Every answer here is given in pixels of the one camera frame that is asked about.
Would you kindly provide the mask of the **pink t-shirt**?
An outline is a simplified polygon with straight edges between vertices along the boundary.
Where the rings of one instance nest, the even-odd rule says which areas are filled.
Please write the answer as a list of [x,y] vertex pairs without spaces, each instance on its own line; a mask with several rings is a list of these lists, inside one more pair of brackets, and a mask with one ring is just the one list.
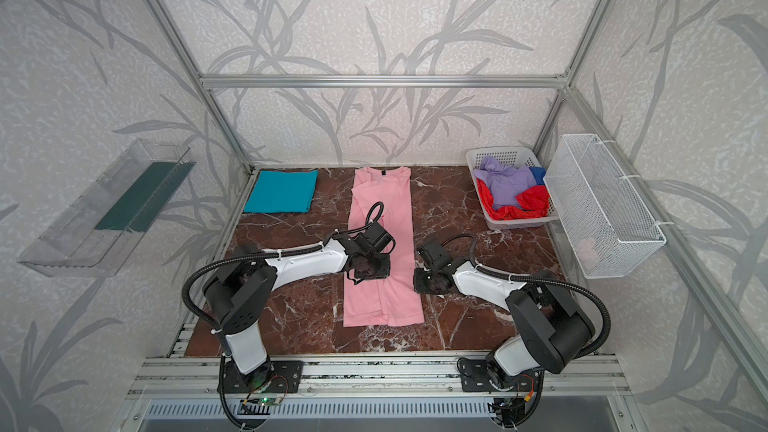
[[393,236],[390,274],[385,279],[354,284],[344,281],[343,325],[401,327],[424,322],[421,297],[414,291],[414,227],[411,200],[411,170],[400,167],[355,171],[348,226],[365,224],[371,207],[381,202],[384,210],[378,223]]

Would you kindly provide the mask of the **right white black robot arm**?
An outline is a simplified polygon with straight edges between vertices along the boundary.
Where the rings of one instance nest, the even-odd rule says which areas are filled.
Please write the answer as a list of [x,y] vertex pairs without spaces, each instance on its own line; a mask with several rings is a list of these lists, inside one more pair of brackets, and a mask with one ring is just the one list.
[[548,271],[513,274],[480,263],[471,250],[453,256],[450,241],[431,240],[417,249],[422,266],[414,271],[414,289],[422,295],[456,292],[506,310],[517,335],[486,356],[489,382],[497,389],[512,387],[512,380],[529,371],[560,373],[566,365],[592,353],[610,332],[609,317],[601,331],[575,299],[589,299],[599,311],[602,301],[589,290],[556,278]]

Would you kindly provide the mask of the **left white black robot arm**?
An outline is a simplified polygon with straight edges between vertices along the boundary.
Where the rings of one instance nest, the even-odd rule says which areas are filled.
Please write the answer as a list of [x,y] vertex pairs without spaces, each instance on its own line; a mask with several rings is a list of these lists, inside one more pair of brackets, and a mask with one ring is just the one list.
[[316,244],[289,249],[242,247],[238,256],[206,267],[202,287],[208,321],[225,355],[243,378],[269,374],[260,317],[273,291],[304,279],[345,274],[354,285],[390,275],[396,239],[371,222],[351,232],[336,231]]

